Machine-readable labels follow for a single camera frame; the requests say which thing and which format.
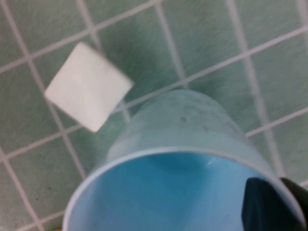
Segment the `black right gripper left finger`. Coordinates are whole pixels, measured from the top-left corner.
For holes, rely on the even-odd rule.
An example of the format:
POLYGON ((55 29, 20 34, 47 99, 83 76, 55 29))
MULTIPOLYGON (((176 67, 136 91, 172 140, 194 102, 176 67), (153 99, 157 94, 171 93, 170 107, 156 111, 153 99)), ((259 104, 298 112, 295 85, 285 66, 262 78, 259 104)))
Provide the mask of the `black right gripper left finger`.
POLYGON ((246 181, 242 224, 245 231, 299 231, 301 223, 265 180, 246 181))

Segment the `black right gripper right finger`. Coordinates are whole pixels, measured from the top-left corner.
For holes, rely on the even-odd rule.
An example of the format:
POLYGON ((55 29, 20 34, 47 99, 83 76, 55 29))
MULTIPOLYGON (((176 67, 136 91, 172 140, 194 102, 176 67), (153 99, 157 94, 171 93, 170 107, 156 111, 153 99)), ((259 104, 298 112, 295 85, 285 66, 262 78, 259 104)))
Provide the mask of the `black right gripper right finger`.
POLYGON ((289 180, 281 178, 284 185, 292 193, 297 203, 300 205, 301 211, 305 218, 306 227, 298 221, 289 207, 282 201, 280 208, 280 230, 281 231, 307 231, 308 230, 308 191, 289 180))

